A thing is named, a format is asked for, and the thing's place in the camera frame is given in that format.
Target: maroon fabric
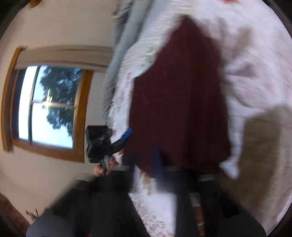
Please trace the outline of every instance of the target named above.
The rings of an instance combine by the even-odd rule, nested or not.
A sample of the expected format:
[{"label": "maroon fabric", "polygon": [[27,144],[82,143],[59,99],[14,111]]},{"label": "maroon fabric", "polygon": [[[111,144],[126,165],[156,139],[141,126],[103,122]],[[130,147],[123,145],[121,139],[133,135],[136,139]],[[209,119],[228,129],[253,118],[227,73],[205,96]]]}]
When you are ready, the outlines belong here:
[{"label": "maroon fabric", "polygon": [[151,149],[158,146],[164,165],[214,172],[230,156],[219,63],[212,40],[184,16],[152,67],[135,79],[124,157],[139,154],[138,167],[151,174]]}]

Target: white quilt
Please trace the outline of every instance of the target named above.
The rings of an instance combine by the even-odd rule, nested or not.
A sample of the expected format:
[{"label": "white quilt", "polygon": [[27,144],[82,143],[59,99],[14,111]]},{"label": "white quilt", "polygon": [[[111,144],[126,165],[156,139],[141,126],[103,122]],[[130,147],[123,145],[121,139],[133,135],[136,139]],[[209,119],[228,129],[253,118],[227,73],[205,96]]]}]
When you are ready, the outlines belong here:
[{"label": "white quilt", "polygon": [[[269,233],[292,202],[292,39],[261,0],[173,0],[124,57],[109,113],[112,141],[128,127],[134,78],[153,64],[180,14],[190,15],[221,50],[232,143],[221,164],[229,176],[222,187]],[[160,194],[143,175],[136,181],[130,197],[149,234],[173,236],[175,197]]]}]

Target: beige wall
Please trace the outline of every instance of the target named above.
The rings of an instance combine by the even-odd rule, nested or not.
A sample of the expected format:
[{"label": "beige wall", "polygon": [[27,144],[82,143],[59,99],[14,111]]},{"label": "beige wall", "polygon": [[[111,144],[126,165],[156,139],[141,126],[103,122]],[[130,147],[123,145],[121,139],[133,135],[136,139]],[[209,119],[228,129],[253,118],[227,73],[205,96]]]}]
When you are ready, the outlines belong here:
[{"label": "beige wall", "polygon": [[[42,0],[26,6],[0,41],[0,95],[12,55],[18,46],[60,44],[108,46],[111,12],[116,0]],[[89,94],[86,125],[104,124],[101,116],[104,75],[95,73]],[[94,164],[61,161],[15,148],[0,148],[0,192],[26,217],[25,210],[39,212],[78,173],[92,173]]]}]

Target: beige curtain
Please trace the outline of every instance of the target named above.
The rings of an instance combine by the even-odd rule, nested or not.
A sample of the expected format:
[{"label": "beige curtain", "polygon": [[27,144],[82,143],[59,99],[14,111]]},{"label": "beige curtain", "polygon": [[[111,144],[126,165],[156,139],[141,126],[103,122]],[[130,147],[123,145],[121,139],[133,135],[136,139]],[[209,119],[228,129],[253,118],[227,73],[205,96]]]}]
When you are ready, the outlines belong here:
[{"label": "beige curtain", "polygon": [[112,58],[112,49],[99,46],[54,46],[22,50],[15,69],[32,65],[79,67],[105,72]]}]

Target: wooden window frame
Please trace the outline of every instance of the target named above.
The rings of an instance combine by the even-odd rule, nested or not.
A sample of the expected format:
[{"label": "wooden window frame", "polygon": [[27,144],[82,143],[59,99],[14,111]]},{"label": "wooden window frame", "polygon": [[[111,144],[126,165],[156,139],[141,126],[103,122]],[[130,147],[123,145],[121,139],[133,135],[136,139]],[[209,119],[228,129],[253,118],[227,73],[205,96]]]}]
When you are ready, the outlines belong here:
[{"label": "wooden window frame", "polygon": [[17,82],[19,78],[23,78],[21,74],[25,71],[14,70],[14,65],[21,50],[23,50],[23,48],[16,49],[4,83],[1,104],[1,135],[3,149],[9,152],[13,150],[14,146],[16,146],[22,148],[23,150],[37,153],[43,156],[49,156],[68,161],[84,162],[85,116],[93,71],[82,70],[82,77],[78,84],[74,103],[73,149],[16,139],[13,137],[12,118],[14,114],[18,112],[19,108],[17,107],[18,105],[15,104],[14,98],[15,96],[20,96],[20,94],[15,94],[15,91],[17,90],[17,86],[22,86],[22,83],[17,84]]}]

